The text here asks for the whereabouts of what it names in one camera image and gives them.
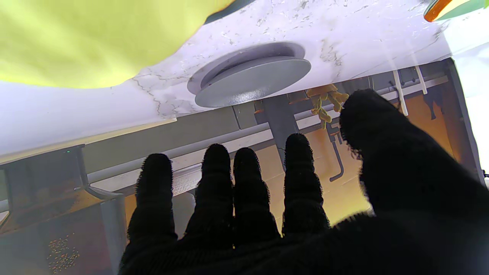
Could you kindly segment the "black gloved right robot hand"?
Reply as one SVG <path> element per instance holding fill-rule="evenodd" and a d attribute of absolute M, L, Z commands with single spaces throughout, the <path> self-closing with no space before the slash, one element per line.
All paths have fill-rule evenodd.
<path fill-rule="evenodd" d="M 340 132 L 362 161 L 372 214 L 330 226 L 307 138 L 286 140 L 278 231 L 255 152 L 208 147 L 182 239 L 173 223 L 172 164 L 149 155 L 120 275 L 487 275 L 488 189 L 372 89 L 353 92 Z"/>

